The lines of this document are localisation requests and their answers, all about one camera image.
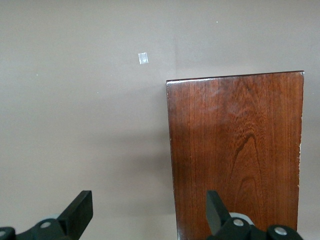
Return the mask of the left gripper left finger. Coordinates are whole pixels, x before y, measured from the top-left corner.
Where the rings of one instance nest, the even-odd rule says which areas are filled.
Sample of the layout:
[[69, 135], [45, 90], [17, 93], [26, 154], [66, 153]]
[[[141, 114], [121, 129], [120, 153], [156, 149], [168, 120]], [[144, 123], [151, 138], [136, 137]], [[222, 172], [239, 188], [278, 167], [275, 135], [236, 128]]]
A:
[[44, 219], [25, 232], [1, 227], [2, 240], [78, 240], [93, 218], [92, 191], [83, 190], [57, 217]]

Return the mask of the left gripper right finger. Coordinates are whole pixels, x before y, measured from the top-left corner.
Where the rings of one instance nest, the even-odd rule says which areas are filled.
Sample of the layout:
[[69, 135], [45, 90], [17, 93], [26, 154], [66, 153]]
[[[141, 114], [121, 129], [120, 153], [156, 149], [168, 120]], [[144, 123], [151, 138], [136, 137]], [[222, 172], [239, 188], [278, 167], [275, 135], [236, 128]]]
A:
[[245, 214], [229, 212], [215, 190], [206, 193], [206, 219], [211, 231], [208, 240], [302, 240], [300, 234], [286, 225], [258, 229]]

